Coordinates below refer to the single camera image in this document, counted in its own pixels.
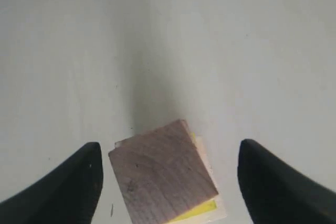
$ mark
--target white table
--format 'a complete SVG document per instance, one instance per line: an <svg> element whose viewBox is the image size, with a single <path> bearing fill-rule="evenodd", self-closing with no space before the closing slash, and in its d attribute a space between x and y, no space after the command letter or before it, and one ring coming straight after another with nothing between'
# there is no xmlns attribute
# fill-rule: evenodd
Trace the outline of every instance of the white table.
<svg viewBox="0 0 336 224"><path fill-rule="evenodd" d="M0 0L0 200L98 141L93 223L130 223L107 153L177 118L205 139L218 223L251 223L247 137L336 190L335 17L334 0Z"/></svg>

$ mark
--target white surface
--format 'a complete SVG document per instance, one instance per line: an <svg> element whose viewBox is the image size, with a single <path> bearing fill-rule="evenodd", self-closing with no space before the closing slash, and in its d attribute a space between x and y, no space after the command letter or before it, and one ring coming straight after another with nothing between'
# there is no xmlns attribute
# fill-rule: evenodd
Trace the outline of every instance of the white surface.
<svg viewBox="0 0 336 224"><path fill-rule="evenodd" d="M334 0L0 0L0 200L98 141L93 223L129 223L107 153L177 118L207 140L223 223L251 223L246 137L336 190L335 17Z"/></svg>

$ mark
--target wood grain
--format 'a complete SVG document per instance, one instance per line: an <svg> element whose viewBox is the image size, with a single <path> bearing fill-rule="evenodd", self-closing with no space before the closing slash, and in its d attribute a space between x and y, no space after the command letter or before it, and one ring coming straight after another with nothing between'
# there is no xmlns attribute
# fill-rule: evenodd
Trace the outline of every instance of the wood grain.
<svg viewBox="0 0 336 224"><path fill-rule="evenodd" d="M218 194L185 121L119 142L109 153L133 224L162 224Z"/></svg>

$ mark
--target wooden block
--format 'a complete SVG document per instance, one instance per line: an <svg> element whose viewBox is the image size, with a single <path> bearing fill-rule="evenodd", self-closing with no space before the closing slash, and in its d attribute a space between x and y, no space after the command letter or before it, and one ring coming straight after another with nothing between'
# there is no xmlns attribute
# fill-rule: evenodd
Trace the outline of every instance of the wooden block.
<svg viewBox="0 0 336 224"><path fill-rule="evenodd" d="M109 153L133 224L162 224L218 195L185 121L136 135Z"/></svg>

